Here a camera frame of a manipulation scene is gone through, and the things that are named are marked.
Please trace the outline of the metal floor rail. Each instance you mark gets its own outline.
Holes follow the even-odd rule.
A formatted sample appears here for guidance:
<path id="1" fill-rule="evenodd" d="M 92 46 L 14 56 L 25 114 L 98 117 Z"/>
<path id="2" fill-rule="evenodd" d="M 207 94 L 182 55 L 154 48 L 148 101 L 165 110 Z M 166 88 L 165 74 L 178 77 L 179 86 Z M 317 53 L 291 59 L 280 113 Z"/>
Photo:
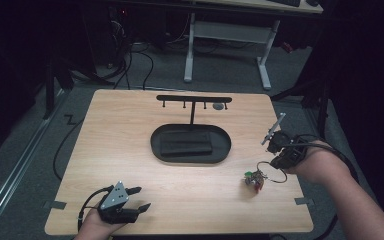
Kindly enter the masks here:
<path id="1" fill-rule="evenodd" d="M 71 93 L 59 90 L 56 106 L 44 118 L 45 93 L 10 130 L 0 147 L 0 234 L 43 234 L 70 155 L 65 138 L 75 117 L 69 110 Z"/>

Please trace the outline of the person's right hand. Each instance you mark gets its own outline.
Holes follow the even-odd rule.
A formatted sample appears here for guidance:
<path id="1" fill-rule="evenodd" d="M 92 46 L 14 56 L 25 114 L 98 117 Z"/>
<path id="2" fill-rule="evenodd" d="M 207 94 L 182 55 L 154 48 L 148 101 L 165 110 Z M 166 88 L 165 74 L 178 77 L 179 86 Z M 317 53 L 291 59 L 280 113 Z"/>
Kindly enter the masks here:
<path id="1" fill-rule="evenodd" d="M 347 172 L 347 166 L 327 148 L 330 148 L 327 143 L 313 141 L 304 159 L 295 167 L 286 169 L 285 172 L 303 177 L 312 183 L 326 185 L 336 175 Z"/>

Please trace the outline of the person's left hand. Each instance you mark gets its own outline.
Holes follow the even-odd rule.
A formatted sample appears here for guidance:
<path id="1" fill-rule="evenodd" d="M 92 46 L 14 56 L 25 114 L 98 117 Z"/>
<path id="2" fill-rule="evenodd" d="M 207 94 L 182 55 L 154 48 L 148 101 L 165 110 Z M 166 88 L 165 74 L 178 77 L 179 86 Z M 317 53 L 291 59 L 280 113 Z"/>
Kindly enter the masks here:
<path id="1" fill-rule="evenodd" d="M 96 209 L 91 209 L 74 240 L 109 240 L 110 236 L 125 224 L 109 224 L 101 220 Z"/>

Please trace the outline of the black key holder stand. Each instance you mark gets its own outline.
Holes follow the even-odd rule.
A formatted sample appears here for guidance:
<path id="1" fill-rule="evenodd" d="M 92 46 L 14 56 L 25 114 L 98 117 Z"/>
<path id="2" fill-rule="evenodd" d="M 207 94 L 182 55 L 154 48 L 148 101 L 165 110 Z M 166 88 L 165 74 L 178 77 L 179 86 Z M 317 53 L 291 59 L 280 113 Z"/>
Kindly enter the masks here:
<path id="1" fill-rule="evenodd" d="M 152 133 L 150 137 L 150 145 L 155 157 L 166 163 L 179 164 L 217 164 L 227 158 L 232 145 L 229 134 L 218 126 L 196 124 L 194 120 L 197 103 L 202 103 L 204 108 L 207 108 L 208 103 L 222 103 L 224 109 L 227 110 L 227 104 L 232 101 L 231 97 L 157 95 L 156 99 L 162 102 L 162 106 L 165 106 L 167 101 L 182 102 L 183 107 L 186 107 L 186 104 L 190 103 L 191 112 L 188 124 L 164 124 Z M 211 137 L 213 151 L 208 155 L 187 155 L 180 157 L 162 156 L 160 152 L 160 136 L 163 133 L 185 131 L 208 132 Z"/>

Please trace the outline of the black metal stand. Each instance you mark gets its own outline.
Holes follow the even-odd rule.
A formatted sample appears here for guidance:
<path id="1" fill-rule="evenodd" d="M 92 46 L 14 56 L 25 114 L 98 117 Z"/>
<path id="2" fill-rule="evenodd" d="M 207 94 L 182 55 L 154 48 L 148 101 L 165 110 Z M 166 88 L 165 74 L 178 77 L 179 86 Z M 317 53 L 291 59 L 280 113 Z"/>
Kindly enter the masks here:
<path id="1" fill-rule="evenodd" d="M 58 82 L 61 89 L 64 91 L 71 91 L 74 86 L 68 67 L 61 59 L 52 57 L 46 68 L 45 119 L 49 119 L 55 109 L 55 82 Z"/>
<path id="2" fill-rule="evenodd" d="M 307 110 L 317 134 L 325 137 L 325 125 L 328 117 L 330 93 L 329 80 L 312 80 L 297 84 L 281 93 L 271 96 L 272 101 L 280 101 L 288 96 L 303 94 L 301 106 Z"/>

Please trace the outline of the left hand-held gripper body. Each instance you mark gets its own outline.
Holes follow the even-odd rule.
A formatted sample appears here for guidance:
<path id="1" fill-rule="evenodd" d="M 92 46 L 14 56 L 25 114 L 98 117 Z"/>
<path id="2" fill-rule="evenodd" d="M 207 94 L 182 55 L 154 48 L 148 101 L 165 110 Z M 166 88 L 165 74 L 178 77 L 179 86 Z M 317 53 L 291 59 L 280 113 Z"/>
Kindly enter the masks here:
<path id="1" fill-rule="evenodd" d="M 130 196 L 126 194 L 123 182 L 118 181 L 98 205 L 101 220 L 109 224 L 134 223 L 139 216 L 137 209 L 124 208 Z"/>

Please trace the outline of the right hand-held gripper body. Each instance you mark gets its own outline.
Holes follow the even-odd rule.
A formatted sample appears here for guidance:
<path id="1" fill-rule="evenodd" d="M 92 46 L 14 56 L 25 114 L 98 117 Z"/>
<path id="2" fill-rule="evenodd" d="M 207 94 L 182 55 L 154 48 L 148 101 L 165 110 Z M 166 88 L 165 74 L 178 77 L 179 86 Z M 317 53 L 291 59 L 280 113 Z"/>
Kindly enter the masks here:
<path id="1" fill-rule="evenodd" d="M 266 150 L 275 155 L 274 161 L 301 161 L 306 154 L 309 142 L 301 136 L 291 136 L 279 129 L 285 116 L 284 112 L 279 114 L 260 144 L 266 146 Z"/>

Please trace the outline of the black keyboard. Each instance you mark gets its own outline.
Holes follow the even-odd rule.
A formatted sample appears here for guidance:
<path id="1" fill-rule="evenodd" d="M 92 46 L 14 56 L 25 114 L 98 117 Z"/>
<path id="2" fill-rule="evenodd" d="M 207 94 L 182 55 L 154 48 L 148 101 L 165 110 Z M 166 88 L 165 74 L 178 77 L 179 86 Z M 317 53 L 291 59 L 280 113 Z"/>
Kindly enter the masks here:
<path id="1" fill-rule="evenodd" d="M 282 4 L 290 7 L 300 7 L 301 0 L 267 0 L 277 4 Z"/>

